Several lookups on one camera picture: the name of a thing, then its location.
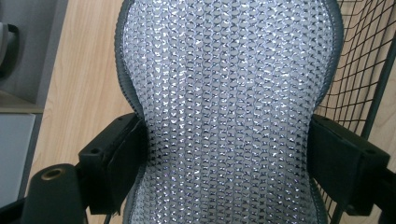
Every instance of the black cable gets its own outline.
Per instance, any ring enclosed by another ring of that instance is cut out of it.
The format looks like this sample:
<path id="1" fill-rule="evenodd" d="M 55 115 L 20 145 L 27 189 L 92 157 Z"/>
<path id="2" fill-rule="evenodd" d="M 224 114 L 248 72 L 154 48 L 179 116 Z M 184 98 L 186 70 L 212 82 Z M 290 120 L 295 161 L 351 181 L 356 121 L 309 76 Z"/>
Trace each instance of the black cable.
<path id="1" fill-rule="evenodd" d="M 104 224 L 110 224 L 111 214 L 107 214 Z"/>

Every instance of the silver mesh fabric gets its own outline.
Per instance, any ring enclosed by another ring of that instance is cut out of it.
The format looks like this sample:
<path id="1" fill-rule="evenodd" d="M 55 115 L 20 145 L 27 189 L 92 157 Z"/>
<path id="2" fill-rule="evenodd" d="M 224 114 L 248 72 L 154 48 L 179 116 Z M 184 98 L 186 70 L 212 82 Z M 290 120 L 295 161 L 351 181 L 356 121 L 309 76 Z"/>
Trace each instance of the silver mesh fabric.
<path id="1" fill-rule="evenodd" d="M 148 127 L 131 223 L 317 223 L 310 117 L 332 52 L 319 0 L 136 0 L 124 61 Z"/>

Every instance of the black plastic bracket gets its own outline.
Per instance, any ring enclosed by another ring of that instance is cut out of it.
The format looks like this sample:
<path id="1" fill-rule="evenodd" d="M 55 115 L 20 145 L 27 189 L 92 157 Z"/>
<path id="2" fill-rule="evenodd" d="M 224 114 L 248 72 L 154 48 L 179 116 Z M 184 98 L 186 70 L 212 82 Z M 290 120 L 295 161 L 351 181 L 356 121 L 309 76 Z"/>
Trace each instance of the black plastic bracket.
<path id="1" fill-rule="evenodd" d="M 25 199 L 23 198 L 17 200 L 15 203 L 0 208 L 0 223 L 21 223 L 24 202 Z"/>
<path id="2" fill-rule="evenodd" d="M 21 223 L 87 223 L 76 168 L 58 164 L 33 176 Z"/>
<path id="3" fill-rule="evenodd" d="M 82 190 L 92 214 L 113 214 L 131 189 L 147 148 L 136 114 L 115 119 L 78 154 Z"/>
<path id="4" fill-rule="evenodd" d="M 314 115 L 308 136 L 308 171 L 353 216 L 370 215 L 389 154 L 340 124 Z"/>
<path id="5" fill-rule="evenodd" d="M 382 210 L 378 223 L 396 223 L 396 174 L 387 170 L 378 183 L 375 204 Z"/>

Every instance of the round hole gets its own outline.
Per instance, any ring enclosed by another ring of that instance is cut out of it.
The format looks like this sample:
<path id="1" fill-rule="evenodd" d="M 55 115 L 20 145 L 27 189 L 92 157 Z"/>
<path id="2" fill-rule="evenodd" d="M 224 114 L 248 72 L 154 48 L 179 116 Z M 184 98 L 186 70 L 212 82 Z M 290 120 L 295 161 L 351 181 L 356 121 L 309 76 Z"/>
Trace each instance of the round hole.
<path id="1" fill-rule="evenodd" d="M 98 154 L 99 152 L 100 152 L 99 148 L 94 148 L 94 149 L 91 150 L 92 154 Z"/>
<path id="2" fill-rule="evenodd" d="M 59 176 L 61 176 L 63 173 L 64 173 L 64 169 L 55 168 L 55 169 L 49 170 L 46 173 L 44 173 L 41 176 L 41 179 L 43 179 L 43 180 L 53 180 L 53 179 L 56 179 Z"/>

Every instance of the black wire grid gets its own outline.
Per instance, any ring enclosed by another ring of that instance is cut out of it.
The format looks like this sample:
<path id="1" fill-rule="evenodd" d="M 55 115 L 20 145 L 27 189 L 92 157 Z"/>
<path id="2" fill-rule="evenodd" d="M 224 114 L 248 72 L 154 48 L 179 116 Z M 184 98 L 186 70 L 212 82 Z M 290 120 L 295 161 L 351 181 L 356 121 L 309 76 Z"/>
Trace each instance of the black wire grid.
<path id="1" fill-rule="evenodd" d="M 395 0 L 337 1 L 344 46 L 328 94 L 316 113 L 368 139 L 396 54 Z M 320 189 L 329 220 L 339 223 L 345 207 Z"/>

